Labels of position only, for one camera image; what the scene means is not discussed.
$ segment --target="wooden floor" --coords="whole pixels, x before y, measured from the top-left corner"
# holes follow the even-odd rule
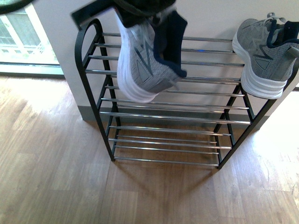
[[[221,170],[110,162],[65,81],[0,77],[1,224],[299,224],[299,92]]]

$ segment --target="window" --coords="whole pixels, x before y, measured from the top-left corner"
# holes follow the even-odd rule
[[[13,1],[0,0],[0,4]],[[0,62],[58,64],[32,4],[0,15]]]

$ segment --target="shoe rack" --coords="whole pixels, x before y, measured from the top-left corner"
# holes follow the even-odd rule
[[[83,55],[83,42],[86,44],[85,34],[90,28],[95,28],[96,34],[93,41],[88,44],[88,51]],[[76,40],[75,60],[111,161],[183,163],[213,166],[220,169],[276,102],[276,100],[265,100],[261,109],[254,113],[250,97],[243,90],[239,78],[209,77],[209,75],[201,77],[191,74],[181,80],[181,83],[185,86],[189,84],[211,85],[211,89],[215,89],[212,87],[214,85],[229,86],[229,89],[233,91],[220,93],[200,91],[200,88],[198,91],[189,91],[186,88],[160,93],[168,95],[163,99],[178,96],[182,99],[190,96],[217,96],[222,99],[219,105],[206,105],[200,102],[184,103],[184,100],[177,103],[156,99],[148,104],[138,104],[119,98],[121,94],[116,81],[117,72],[110,69],[110,64],[115,63],[118,57],[110,56],[107,52],[119,51],[121,46],[113,42],[106,43],[107,37],[120,39],[120,34],[103,32],[98,19],[81,27]],[[222,43],[231,45],[232,42],[232,40],[197,37],[184,37],[184,40],[213,42],[217,45]],[[182,48],[182,53],[203,51],[205,54],[234,54],[233,50]],[[101,63],[104,69],[90,69],[89,65],[94,61],[96,64]],[[187,67],[198,66],[198,70],[201,66],[230,67],[239,70],[244,66],[241,63],[207,63],[186,60],[182,60],[182,64]],[[295,78],[297,72],[298,67],[295,66],[285,89]],[[95,75],[103,76],[105,79],[100,87],[99,97],[94,96],[88,79],[88,76]],[[236,100],[241,100],[244,106],[235,106]],[[103,107],[103,104],[110,105],[108,110],[107,106]],[[233,115],[231,112],[235,110],[244,111],[246,119],[231,119]]]

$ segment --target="white sole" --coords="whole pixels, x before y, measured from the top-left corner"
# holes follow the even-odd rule
[[[140,88],[132,79],[130,71],[131,59],[131,42],[128,38],[127,30],[124,28],[120,20],[119,29],[121,32],[121,51],[117,66],[117,83],[121,92],[130,100],[137,103],[148,103],[152,101],[158,94],[148,92]]]
[[[245,62],[241,74],[242,88],[250,95],[260,98],[277,99],[281,97],[287,81],[280,82],[257,76],[252,70],[249,53],[238,42],[237,33],[233,38],[233,49]]]

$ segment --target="gray sneaker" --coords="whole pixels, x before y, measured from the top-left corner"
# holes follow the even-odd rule
[[[233,39],[235,53],[245,62],[243,89],[256,97],[276,99],[292,74],[299,56],[299,22],[286,22],[269,13],[267,19],[245,20]]]
[[[158,93],[186,77],[180,61],[186,25],[187,22],[176,11],[171,12],[158,27],[145,20],[142,24],[125,28],[118,20],[121,52],[117,82],[127,98],[148,103]]]

